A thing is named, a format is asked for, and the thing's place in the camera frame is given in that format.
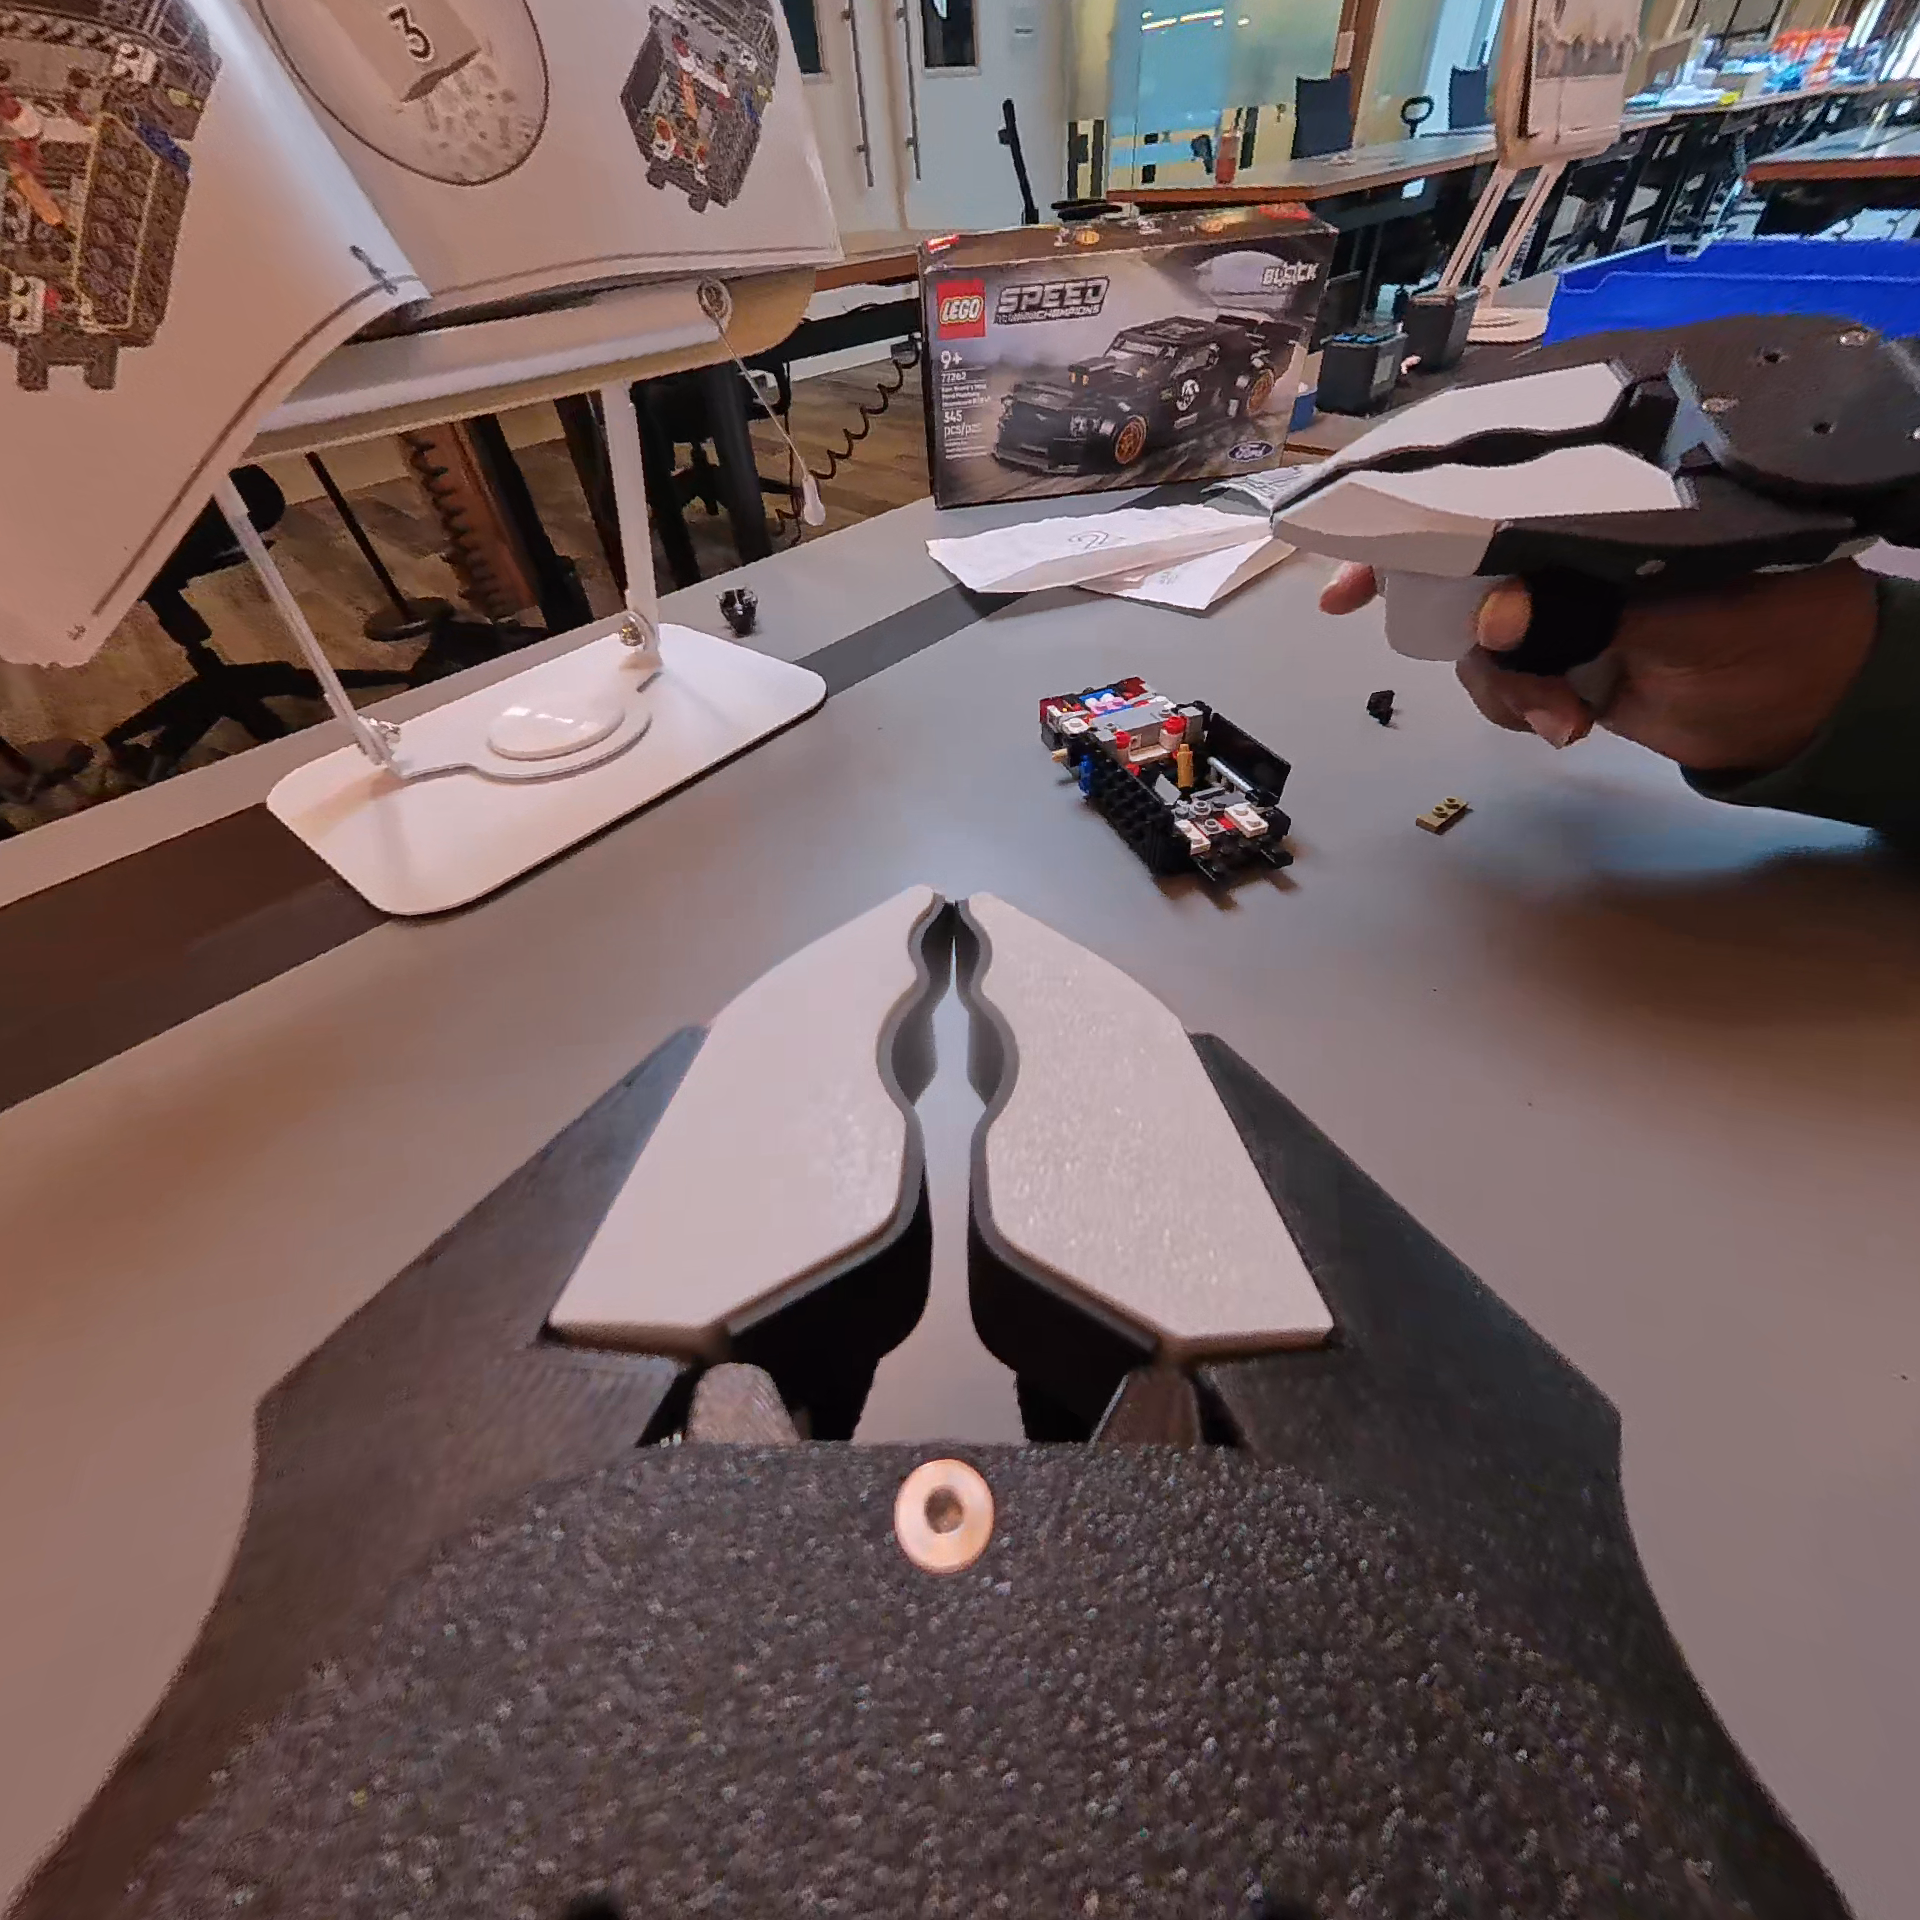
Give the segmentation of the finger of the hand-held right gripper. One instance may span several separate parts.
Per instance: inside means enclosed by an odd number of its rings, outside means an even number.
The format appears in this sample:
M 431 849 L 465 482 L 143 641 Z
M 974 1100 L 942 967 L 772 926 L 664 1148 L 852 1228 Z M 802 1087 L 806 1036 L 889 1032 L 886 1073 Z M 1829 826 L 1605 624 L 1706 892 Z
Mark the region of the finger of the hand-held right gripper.
M 1537 450 L 1520 464 L 1470 466 L 1443 446 L 1363 441 L 1287 478 L 1273 530 L 1301 553 L 1367 567 L 1383 597 L 1385 647 L 1413 661 L 1470 654 L 1491 585 L 1518 562 L 1491 562 L 1498 535 L 1548 519 L 1630 514 L 1656 521 L 1692 507 L 1692 476 L 1619 446 Z
M 1637 459 L 1607 441 L 1628 375 L 1610 357 L 1456 386 L 1385 419 L 1298 480 L 1298 505 L 1632 507 Z

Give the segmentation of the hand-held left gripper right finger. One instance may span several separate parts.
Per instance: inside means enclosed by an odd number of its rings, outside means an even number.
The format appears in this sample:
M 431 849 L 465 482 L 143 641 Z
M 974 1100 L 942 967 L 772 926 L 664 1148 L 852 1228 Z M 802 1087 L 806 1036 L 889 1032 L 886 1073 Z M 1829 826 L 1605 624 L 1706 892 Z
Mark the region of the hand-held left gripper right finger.
M 1323 1348 L 1333 1315 L 1180 1020 L 1010 903 L 962 903 L 982 1117 L 973 1327 L 1035 1435 L 1092 1430 L 1140 1368 Z

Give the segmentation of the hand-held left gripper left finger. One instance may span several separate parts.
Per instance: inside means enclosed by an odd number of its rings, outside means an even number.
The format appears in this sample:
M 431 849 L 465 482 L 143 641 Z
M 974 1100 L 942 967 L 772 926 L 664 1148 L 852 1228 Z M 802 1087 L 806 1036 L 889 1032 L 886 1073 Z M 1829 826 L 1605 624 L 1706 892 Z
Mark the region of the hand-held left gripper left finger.
M 928 1293 L 916 1098 L 948 903 L 910 885 L 818 938 L 710 1023 L 552 1308 L 577 1348 L 768 1375 L 852 1435 Z

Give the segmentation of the white paper bags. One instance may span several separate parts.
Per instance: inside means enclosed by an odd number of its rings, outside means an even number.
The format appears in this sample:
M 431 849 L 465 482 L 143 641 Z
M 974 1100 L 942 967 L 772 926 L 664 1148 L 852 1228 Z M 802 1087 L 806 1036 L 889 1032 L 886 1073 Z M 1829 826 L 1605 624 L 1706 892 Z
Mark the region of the white paper bags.
M 1195 615 L 1221 606 L 1294 551 L 1271 535 L 1260 515 L 1168 503 L 930 540 L 926 553 L 974 594 L 1079 588 Z

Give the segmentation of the partly built lego car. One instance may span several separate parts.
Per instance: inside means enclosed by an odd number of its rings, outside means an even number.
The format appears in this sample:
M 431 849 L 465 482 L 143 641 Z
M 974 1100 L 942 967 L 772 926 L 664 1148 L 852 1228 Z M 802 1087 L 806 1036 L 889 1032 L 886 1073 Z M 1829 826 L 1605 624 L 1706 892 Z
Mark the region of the partly built lego car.
M 1156 878 L 1292 867 L 1289 762 L 1214 707 L 1111 679 L 1044 697 L 1038 734 Z

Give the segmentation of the instruction booklet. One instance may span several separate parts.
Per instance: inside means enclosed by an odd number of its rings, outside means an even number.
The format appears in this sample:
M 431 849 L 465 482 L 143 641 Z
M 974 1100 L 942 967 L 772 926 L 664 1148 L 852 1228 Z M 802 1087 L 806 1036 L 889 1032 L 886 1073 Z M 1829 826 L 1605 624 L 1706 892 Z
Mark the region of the instruction booklet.
M 838 254 L 774 4 L 3 4 L 3 659 L 76 666 L 340 343 Z

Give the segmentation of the person's right forearm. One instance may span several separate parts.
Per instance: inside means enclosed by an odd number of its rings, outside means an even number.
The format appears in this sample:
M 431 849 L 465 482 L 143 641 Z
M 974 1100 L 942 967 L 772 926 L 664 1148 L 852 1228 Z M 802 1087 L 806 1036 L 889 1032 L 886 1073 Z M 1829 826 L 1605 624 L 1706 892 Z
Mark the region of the person's right forearm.
M 1877 574 L 1859 673 L 1807 748 L 1768 773 L 1683 769 L 1696 796 L 1841 823 L 1918 844 L 1918 585 Z

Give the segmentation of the lego set box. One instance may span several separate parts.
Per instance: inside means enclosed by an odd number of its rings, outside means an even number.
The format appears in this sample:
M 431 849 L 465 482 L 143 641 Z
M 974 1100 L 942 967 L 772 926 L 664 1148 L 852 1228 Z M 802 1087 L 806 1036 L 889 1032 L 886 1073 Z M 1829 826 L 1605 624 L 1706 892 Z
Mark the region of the lego set box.
M 1301 205 L 1117 213 L 918 251 L 939 508 L 1275 467 L 1335 253 Z

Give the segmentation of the person's right hand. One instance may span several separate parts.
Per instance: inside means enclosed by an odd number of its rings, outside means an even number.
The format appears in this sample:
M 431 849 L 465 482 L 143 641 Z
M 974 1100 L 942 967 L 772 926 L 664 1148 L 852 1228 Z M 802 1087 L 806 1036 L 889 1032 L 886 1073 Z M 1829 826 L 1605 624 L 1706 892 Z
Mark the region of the person's right hand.
M 1530 615 L 1514 583 L 1475 608 L 1475 643 L 1454 677 L 1488 725 L 1555 750 L 1603 730 L 1703 775 L 1767 775 L 1809 748 L 1859 681 L 1878 579 L 1841 562 L 1630 606 L 1609 654 L 1614 677 L 1596 697 L 1505 668 Z

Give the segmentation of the blue bin with white label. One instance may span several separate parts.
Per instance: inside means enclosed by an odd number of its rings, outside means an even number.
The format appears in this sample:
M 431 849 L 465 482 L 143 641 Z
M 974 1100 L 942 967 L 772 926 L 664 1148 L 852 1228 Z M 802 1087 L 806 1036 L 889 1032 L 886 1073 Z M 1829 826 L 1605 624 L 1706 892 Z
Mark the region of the blue bin with white label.
M 1715 238 L 1703 251 L 1610 253 L 1559 274 L 1541 341 L 1747 315 L 1834 316 L 1886 338 L 1918 334 L 1918 244 L 1909 238 Z

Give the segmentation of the long wooden table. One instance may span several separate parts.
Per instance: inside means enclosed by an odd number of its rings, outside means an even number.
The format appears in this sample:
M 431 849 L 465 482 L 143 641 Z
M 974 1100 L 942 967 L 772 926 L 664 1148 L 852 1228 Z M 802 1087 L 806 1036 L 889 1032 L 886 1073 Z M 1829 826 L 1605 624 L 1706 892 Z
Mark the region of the long wooden table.
M 1426 215 L 1440 196 L 1436 180 L 1470 173 L 1491 164 L 1493 132 L 1452 132 L 1399 142 L 1347 148 L 1331 157 L 1305 157 L 1239 169 L 1236 180 L 1204 176 L 1193 164 L 1172 167 L 1172 180 L 1156 185 L 1111 185 L 1101 203 L 1060 205 L 1044 224 L 1072 224 L 1097 213 L 1101 205 L 1138 205 L 1141 210 L 1223 208 L 1225 205 L 1307 205 L 1319 217 L 1356 233 L 1363 228 L 1399 224 Z

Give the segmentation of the poster on wooden easel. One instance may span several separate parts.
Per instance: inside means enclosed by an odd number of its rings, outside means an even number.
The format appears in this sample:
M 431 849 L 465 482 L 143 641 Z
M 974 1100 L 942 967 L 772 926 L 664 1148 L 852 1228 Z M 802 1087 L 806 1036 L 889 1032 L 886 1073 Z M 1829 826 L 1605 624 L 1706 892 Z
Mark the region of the poster on wooden easel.
M 1493 215 L 1514 181 L 1527 180 L 1523 199 L 1477 279 L 1475 316 L 1493 309 L 1505 274 L 1539 224 L 1566 167 L 1603 153 L 1619 137 L 1639 38 L 1639 2 L 1505 4 L 1493 61 L 1495 169 L 1447 260 L 1440 295 L 1465 288 Z

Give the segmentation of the white book stand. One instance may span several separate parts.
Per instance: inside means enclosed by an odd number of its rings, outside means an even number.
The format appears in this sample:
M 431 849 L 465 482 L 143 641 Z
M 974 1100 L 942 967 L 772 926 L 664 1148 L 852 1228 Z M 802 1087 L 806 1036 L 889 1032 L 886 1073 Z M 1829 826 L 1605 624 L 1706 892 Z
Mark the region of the white book stand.
M 342 347 L 262 423 L 317 446 L 376 418 L 614 375 L 669 348 L 729 359 L 733 302 L 715 276 L 605 292 L 507 322 Z M 232 482 L 214 503 L 321 679 L 349 745 L 275 784 L 266 808 L 372 910 L 433 917 L 481 901 L 630 814 L 811 716 L 818 672 L 664 622 L 632 402 L 609 380 L 605 430 L 626 585 L 621 610 L 566 654 L 408 725 L 347 698 Z

